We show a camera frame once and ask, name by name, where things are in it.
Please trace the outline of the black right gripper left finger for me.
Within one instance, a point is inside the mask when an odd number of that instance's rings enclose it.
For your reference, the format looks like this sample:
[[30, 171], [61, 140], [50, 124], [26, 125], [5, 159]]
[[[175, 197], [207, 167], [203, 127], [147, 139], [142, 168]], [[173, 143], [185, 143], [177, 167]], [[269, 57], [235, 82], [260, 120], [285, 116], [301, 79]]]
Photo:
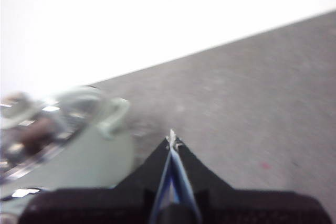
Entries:
[[19, 223], [146, 223], [168, 155], [163, 140], [113, 188], [62, 188], [35, 196]]

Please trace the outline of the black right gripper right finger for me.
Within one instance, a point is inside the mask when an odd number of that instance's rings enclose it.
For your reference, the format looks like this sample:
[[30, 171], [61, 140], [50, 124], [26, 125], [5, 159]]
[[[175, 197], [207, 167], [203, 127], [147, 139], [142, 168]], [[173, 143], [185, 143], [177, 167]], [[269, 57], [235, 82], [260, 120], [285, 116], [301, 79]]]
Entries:
[[331, 223], [330, 215], [311, 196], [235, 188], [206, 167], [180, 139], [174, 150], [204, 223]]

